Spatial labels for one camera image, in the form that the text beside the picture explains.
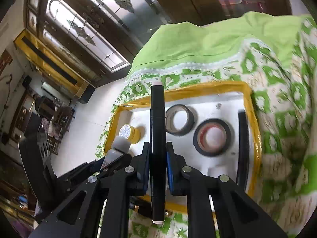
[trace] roll of tape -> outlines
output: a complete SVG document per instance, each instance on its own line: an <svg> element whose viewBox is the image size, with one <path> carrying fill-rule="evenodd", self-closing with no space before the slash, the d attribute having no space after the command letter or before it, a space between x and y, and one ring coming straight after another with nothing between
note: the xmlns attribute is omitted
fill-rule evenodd
<svg viewBox="0 0 317 238"><path fill-rule="evenodd" d="M174 125L174 117L178 112L184 111L187 119L183 127L180 129ZM185 105L173 105L166 111L166 131L174 136L183 136L191 131L194 126L194 115Z"/></svg>
<svg viewBox="0 0 317 238"><path fill-rule="evenodd" d="M203 121L194 133L195 149L204 156L217 156L231 144L231 132L223 120L213 118Z"/></svg>
<svg viewBox="0 0 317 238"><path fill-rule="evenodd" d="M140 131L130 124L125 124L121 127L119 136L127 139L131 144L136 144L140 139Z"/></svg>

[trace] black electrical tape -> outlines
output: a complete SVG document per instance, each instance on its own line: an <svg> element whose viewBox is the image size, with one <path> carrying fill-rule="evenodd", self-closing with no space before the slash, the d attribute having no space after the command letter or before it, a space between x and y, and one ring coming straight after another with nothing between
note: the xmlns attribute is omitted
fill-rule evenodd
<svg viewBox="0 0 317 238"><path fill-rule="evenodd" d="M182 129L173 130L173 123L171 118L179 111L185 111L187 113L187 122ZM194 123L194 115L191 110L189 110L189 108L185 105L173 105L166 111L166 131L174 136L183 136L187 134L193 128Z"/></svg>
<svg viewBox="0 0 317 238"><path fill-rule="evenodd" d="M219 128L221 129L223 132L225 132L226 134L226 141L224 143L224 145L214 151L207 151L204 149L204 147L202 146L202 141L200 139L203 139L204 133L201 133L202 131L204 131L204 127L205 129L210 129L210 128ZM204 156L217 156L220 155L221 153L225 152L229 146L231 144L231 132L230 132L230 128L228 126L228 124L226 124L223 120L220 120L218 118L213 118L213 119L208 119L206 121L203 121L195 130L194 133L194 146L195 149L202 155Z"/></svg>

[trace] black marker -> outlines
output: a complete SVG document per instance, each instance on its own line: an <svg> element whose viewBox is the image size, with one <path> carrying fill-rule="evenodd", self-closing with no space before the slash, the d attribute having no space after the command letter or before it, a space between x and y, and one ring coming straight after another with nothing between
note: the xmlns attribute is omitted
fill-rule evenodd
<svg viewBox="0 0 317 238"><path fill-rule="evenodd" d="M152 221L154 224L163 224L166 194L166 127L164 87L161 82L153 82L151 87L150 146Z"/></svg>

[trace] white floor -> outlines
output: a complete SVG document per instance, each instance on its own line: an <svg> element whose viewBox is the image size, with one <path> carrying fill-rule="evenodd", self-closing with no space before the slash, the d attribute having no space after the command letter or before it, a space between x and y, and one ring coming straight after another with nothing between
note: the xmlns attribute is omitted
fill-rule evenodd
<svg viewBox="0 0 317 238"><path fill-rule="evenodd" d="M125 78L97 88L87 104L77 103L76 118L63 137L58 156L52 155L51 162L57 176L96 159L95 151L100 134L124 80Z"/></svg>

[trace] green patterned fabric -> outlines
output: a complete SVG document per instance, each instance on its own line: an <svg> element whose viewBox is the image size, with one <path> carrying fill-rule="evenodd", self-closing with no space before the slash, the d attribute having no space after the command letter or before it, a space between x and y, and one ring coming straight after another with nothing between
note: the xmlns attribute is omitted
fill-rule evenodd
<svg viewBox="0 0 317 238"><path fill-rule="evenodd" d="M316 91L317 28L310 17L272 17L249 12L200 28L162 26L134 60L125 86L100 137L101 157L119 104L150 94L152 82L165 90L218 80L245 81L253 90L263 154L253 199L296 236L317 204L317 153L312 133ZM130 235L157 236L152 224L130 217ZM160 237L187 235L175 219Z"/></svg>
<svg viewBox="0 0 317 238"><path fill-rule="evenodd" d="M163 225L152 223L150 218L142 217L134 211L130 211L129 238L147 237L177 237L188 238L187 215L173 213L167 217Z"/></svg>

